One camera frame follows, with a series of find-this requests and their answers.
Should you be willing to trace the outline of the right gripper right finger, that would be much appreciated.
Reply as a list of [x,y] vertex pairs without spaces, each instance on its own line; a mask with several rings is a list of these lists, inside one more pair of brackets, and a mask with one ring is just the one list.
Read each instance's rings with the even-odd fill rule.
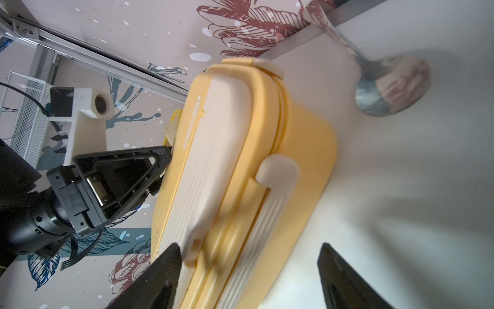
[[346,260],[324,243],[317,261],[327,308],[390,308]]

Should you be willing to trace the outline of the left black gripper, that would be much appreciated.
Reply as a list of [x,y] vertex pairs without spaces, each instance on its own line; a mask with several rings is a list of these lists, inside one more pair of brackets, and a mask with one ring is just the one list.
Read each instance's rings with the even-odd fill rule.
[[48,173],[50,188],[28,198],[28,238],[63,239],[101,230],[160,190],[171,163],[160,145],[80,154]]

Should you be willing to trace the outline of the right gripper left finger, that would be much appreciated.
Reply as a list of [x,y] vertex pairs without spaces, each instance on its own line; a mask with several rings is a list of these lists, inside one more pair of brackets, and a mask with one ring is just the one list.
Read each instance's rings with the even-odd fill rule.
[[180,246],[172,243],[151,266],[108,307],[172,308],[182,268]]

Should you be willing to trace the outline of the yellow lunch box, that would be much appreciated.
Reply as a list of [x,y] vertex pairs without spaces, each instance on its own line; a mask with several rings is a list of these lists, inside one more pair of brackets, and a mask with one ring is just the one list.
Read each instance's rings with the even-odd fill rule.
[[319,202],[337,138],[283,78],[265,59],[225,59],[172,120],[151,233],[153,262],[180,248],[172,308],[258,308]]

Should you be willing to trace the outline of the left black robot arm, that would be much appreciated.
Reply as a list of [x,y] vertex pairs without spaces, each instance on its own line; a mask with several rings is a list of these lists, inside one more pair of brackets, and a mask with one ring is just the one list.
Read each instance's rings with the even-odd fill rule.
[[159,191],[172,160],[165,145],[80,154],[69,166],[46,174],[49,187],[36,191],[41,175],[9,145],[1,144],[1,257],[37,254],[54,257],[67,240],[70,267],[90,253],[80,250],[77,235],[117,224]]

